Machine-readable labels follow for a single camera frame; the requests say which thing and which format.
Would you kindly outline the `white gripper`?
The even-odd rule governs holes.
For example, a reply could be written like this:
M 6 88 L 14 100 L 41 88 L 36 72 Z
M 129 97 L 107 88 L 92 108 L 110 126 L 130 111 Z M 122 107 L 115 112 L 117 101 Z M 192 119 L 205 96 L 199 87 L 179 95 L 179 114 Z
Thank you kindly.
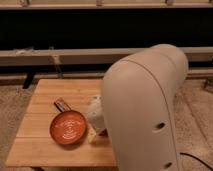
M 86 112 L 87 121 L 92 127 L 88 131 L 88 142 L 92 143 L 97 136 L 97 133 L 102 133 L 105 129 L 104 117 L 101 107 L 101 96 L 95 95 L 92 97 L 90 105 Z

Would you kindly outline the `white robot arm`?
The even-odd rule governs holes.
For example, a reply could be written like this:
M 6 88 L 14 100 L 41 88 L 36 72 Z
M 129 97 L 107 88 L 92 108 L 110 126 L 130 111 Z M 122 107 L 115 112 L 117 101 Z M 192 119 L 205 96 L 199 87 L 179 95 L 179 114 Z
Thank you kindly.
M 107 131 L 119 171 L 181 171 L 173 100 L 188 72 L 184 52 L 159 44 L 114 63 L 87 109 Z

